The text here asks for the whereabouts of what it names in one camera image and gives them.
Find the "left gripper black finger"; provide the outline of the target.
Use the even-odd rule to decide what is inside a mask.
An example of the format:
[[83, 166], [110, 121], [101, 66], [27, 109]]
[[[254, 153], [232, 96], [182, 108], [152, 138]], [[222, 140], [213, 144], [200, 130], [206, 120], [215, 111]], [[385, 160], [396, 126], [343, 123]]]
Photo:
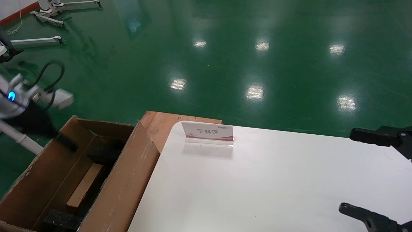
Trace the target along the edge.
[[66, 147], [70, 152], [76, 152], [78, 150], [78, 145], [63, 133], [58, 132], [55, 136], [55, 140]]

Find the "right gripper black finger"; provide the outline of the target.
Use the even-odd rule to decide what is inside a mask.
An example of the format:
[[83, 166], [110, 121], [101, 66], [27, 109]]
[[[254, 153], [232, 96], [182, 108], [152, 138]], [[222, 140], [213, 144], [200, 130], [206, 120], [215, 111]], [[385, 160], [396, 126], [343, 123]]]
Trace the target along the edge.
[[412, 127], [395, 128], [381, 126], [377, 130], [353, 128], [349, 135], [352, 141], [394, 147], [407, 160], [412, 159]]
[[352, 204], [341, 203], [339, 212], [365, 224], [368, 232], [411, 232], [412, 222], [399, 224], [387, 216], [370, 210], [356, 207]]

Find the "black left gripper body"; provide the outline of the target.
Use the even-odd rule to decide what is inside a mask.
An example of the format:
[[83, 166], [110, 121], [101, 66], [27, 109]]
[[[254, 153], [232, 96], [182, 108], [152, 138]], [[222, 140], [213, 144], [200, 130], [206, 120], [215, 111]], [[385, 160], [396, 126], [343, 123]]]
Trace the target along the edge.
[[24, 134], [40, 135], [49, 139], [59, 136], [48, 113], [37, 104], [29, 104], [20, 115], [9, 119], [9, 125]]

